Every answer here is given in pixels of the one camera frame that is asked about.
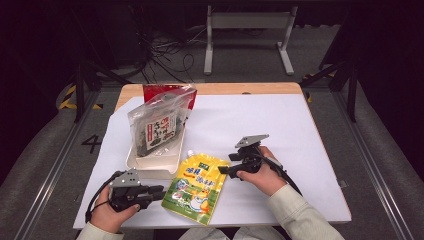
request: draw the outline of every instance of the seaweed package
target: seaweed package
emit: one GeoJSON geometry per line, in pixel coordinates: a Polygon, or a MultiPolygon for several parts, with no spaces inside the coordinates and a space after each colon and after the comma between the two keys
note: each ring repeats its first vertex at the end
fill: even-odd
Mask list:
{"type": "Polygon", "coordinates": [[[208,225],[226,177],[218,166],[230,166],[230,163],[207,154],[184,160],[162,200],[162,207],[208,225]]]}
{"type": "Polygon", "coordinates": [[[136,156],[161,155],[179,144],[196,90],[183,87],[160,93],[128,113],[136,156]]]}

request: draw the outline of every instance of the white paper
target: white paper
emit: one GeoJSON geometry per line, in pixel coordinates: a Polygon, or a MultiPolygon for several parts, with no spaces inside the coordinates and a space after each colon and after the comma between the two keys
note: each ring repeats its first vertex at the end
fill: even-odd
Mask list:
{"type": "MultiPolygon", "coordinates": [[[[94,193],[115,171],[126,170],[131,148],[127,113],[143,103],[132,98],[109,120],[97,163],[88,182],[74,228],[85,225],[84,214],[94,193]]],[[[351,214],[302,94],[197,95],[186,123],[181,159],[188,150],[229,160],[243,136],[269,134],[262,140],[283,164],[305,199],[330,222],[351,221],[351,214]]],[[[143,180],[164,185],[170,180],[143,180]]],[[[268,197],[256,187],[227,177],[210,226],[278,225],[265,205],[268,197]]],[[[124,223],[136,228],[188,228],[196,222],[153,202],[124,223]]]]}

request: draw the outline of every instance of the person's left hand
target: person's left hand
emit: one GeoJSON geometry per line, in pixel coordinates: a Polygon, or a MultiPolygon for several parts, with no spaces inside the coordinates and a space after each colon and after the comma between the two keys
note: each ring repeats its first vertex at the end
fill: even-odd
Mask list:
{"type": "MultiPolygon", "coordinates": [[[[109,186],[106,186],[100,192],[99,197],[96,200],[95,206],[109,200],[109,191],[109,186]]],[[[106,232],[117,233],[121,225],[126,220],[134,216],[134,214],[136,214],[139,209],[140,205],[136,204],[130,206],[129,208],[121,212],[115,212],[115,210],[112,208],[112,206],[110,206],[109,203],[105,203],[94,209],[90,223],[106,232]]]]}

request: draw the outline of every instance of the person's hand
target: person's hand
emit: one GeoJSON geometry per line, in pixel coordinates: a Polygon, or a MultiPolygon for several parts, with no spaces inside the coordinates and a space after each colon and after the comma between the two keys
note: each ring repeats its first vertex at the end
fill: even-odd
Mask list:
{"type": "MultiPolygon", "coordinates": [[[[259,146],[259,150],[264,157],[270,157],[277,160],[267,147],[259,146]]],[[[262,164],[257,173],[238,171],[237,176],[246,182],[252,183],[268,196],[272,196],[272,194],[287,184],[286,180],[279,177],[278,174],[265,163],[262,164]]]]}
{"type": "MultiPolygon", "coordinates": [[[[106,186],[100,192],[95,206],[109,200],[109,190],[109,186],[106,186]]],[[[115,212],[110,204],[106,202],[94,209],[90,223],[106,232],[117,233],[122,223],[136,214],[139,209],[140,205],[136,204],[121,212],[115,212]]]]}

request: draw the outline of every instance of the white sleeve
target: white sleeve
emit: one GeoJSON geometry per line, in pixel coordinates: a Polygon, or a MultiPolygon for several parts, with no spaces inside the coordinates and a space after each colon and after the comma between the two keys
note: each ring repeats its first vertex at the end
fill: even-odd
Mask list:
{"type": "Polygon", "coordinates": [[[109,233],[88,222],[77,240],[122,240],[123,238],[124,234],[109,233]]]}
{"type": "Polygon", "coordinates": [[[293,239],[344,239],[314,207],[290,185],[268,199],[268,206],[293,239]]]}

